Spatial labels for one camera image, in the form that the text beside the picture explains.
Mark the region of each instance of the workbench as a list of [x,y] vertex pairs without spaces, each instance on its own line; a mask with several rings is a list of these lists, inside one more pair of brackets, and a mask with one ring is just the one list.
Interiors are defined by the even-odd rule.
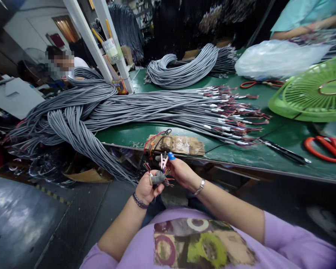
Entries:
[[[164,90],[154,84],[144,84],[145,75],[146,69],[130,72],[135,93]],[[291,120],[276,115],[269,110],[268,101],[277,91],[277,88],[266,85],[255,85],[249,89],[241,89],[239,86],[245,81],[247,81],[245,78],[234,74],[230,74],[229,78],[207,76],[198,83],[187,87],[187,89],[226,84],[231,88],[237,87],[236,90],[232,91],[233,93],[239,93],[240,95],[259,95],[258,99],[239,99],[239,102],[257,105],[262,109],[262,112],[273,116],[270,119],[269,124],[258,125],[264,128],[261,133],[252,133],[252,136],[260,137],[276,130],[265,138],[311,160],[312,163],[307,165],[296,164],[292,160],[287,159],[263,144],[253,145],[249,148],[242,148],[236,145],[224,145],[206,153],[204,157],[193,157],[192,159],[205,159],[210,163],[274,173],[277,174],[277,177],[279,177],[278,175],[287,175],[336,183],[336,163],[321,160],[304,148],[304,140],[310,136],[317,135],[316,133],[310,132],[311,123]],[[147,141],[149,135],[165,131],[167,128],[171,128],[172,134],[174,135],[197,137],[199,141],[204,143],[205,151],[222,143],[219,140],[182,128],[170,125],[145,123],[129,123],[123,126],[112,127],[98,132],[96,137],[102,143],[107,145],[142,151],[143,145]]]

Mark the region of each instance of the white shirt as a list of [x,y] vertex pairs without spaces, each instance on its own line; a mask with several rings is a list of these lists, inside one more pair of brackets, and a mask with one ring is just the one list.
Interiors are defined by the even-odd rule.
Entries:
[[[74,66],[75,67],[86,67],[86,68],[89,68],[88,64],[82,59],[82,58],[79,58],[79,57],[75,57],[74,58]],[[65,76],[72,76],[72,71],[67,71]]]

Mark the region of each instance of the woman's left hand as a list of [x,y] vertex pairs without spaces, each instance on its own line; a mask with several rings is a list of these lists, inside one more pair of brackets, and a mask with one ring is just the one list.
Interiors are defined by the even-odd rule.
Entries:
[[[158,170],[152,170],[153,176],[156,175]],[[146,172],[138,183],[135,189],[135,194],[139,200],[141,200],[145,205],[149,205],[152,200],[162,193],[164,189],[163,184],[159,184],[156,189],[153,190],[153,186],[150,184],[149,173]]]

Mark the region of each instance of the red wire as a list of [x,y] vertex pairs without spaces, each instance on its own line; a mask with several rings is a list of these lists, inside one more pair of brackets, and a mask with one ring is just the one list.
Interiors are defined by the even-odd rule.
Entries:
[[144,152],[144,154],[146,154],[146,145],[147,145],[147,143],[148,143],[149,141],[151,141],[152,139],[156,138],[158,135],[161,135],[161,134],[163,134],[163,133],[165,133],[165,131],[162,131],[162,132],[156,134],[155,136],[152,136],[150,139],[147,140],[147,142],[144,144],[144,147],[143,147],[143,152]]

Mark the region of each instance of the woman's right hand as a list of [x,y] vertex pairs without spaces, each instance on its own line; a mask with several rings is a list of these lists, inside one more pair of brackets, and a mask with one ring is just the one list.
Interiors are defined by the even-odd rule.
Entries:
[[188,164],[180,159],[176,159],[173,153],[169,152],[168,157],[169,162],[167,163],[167,166],[171,170],[170,175],[184,188],[195,193],[202,183],[202,178],[199,177]]

